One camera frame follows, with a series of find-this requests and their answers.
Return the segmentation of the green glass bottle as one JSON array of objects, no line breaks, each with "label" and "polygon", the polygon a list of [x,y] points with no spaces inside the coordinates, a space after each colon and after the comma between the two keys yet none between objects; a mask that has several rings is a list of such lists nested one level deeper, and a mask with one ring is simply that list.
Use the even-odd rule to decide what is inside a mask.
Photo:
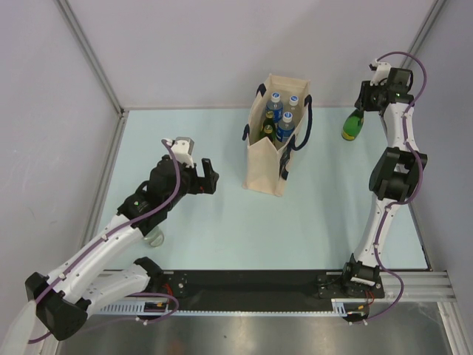
[{"label": "green glass bottle", "polygon": [[349,114],[343,124],[341,136],[346,141],[354,141],[360,134],[364,125],[364,111],[355,109]]}]

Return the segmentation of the clear short glass bottle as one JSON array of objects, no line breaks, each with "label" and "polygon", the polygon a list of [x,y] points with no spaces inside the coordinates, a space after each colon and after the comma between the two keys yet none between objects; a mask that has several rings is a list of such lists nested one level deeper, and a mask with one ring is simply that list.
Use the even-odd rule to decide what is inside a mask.
[{"label": "clear short glass bottle", "polygon": [[161,229],[155,229],[147,234],[143,239],[150,247],[157,248],[163,244],[165,237]]}]

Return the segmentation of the clear unlabelled water bottle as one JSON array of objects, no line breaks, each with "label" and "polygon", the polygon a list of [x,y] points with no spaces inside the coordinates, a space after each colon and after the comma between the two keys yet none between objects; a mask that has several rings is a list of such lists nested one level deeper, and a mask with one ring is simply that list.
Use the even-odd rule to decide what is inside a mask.
[{"label": "clear unlabelled water bottle", "polygon": [[300,111],[298,96],[292,95],[290,97],[289,104],[288,104],[288,111],[291,112],[292,115],[296,115]]}]

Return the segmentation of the green bottle yellow label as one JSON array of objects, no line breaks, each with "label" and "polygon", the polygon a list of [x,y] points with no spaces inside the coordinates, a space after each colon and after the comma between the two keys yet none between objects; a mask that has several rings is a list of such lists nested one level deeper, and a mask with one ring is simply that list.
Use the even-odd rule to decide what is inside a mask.
[{"label": "green bottle yellow label", "polygon": [[259,133],[259,139],[267,138],[271,143],[276,140],[276,133],[271,124],[264,125]]}]

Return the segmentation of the green bottle orange label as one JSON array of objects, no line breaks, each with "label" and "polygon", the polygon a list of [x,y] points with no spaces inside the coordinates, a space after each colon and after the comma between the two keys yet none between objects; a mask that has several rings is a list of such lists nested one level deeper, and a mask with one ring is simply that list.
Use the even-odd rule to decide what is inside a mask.
[{"label": "green bottle orange label", "polygon": [[271,126],[272,128],[275,127],[274,124],[274,112],[273,111],[267,111],[265,113],[265,119],[263,121],[263,127]]}]

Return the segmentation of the blue label water bottle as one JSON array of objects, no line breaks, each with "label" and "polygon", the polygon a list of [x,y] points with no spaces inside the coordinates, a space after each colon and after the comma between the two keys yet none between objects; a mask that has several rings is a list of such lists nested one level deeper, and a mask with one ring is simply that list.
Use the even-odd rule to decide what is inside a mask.
[{"label": "blue label water bottle", "polygon": [[289,137],[292,135],[295,129],[295,123],[293,121],[293,114],[291,112],[285,112],[282,118],[278,122],[276,129],[276,138],[280,143],[286,143]]},{"label": "blue label water bottle", "polygon": [[270,99],[266,103],[265,111],[272,113],[273,122],[275,124],[281,120],[283,108],[281,94],[279,92],[273,92],[270,96]]}]

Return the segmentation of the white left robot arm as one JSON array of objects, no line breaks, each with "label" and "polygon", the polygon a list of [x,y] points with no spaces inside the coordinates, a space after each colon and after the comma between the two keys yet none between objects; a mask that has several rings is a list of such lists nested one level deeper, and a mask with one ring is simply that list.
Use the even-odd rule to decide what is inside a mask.
[{"label": "white left robot arm", "polygon": [[76,255],[48,275],[31,274],[27,297],[36,302],[36,316],[57,340],[76,334],[102,307],[133,294],[170,293],[163,270],[148,257],[108,281],[96,279],[105,265],[128,247],[149,236],[186,195],[212,195],[219,175],[208,158],[204,175],[164,155],[143,181],[118,207],[109,225]]}]

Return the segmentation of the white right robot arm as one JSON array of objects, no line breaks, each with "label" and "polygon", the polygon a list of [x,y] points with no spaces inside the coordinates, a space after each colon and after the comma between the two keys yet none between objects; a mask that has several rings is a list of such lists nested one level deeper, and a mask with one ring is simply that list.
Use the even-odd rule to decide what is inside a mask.
[{"label": "white right robot arm", "polygon": [[370,175],[372,204],[363,237],[341,276],[341,289],[350,297],[362,297],[380,286],[380,261],[390,225],[397,210],[414,197],[428,161],[413,132],[412,71],[387,62],[370,69],[374,75],[362,82],[351,117],[360,121],[365,112],[377,112],[384,123],[387,147]]}]

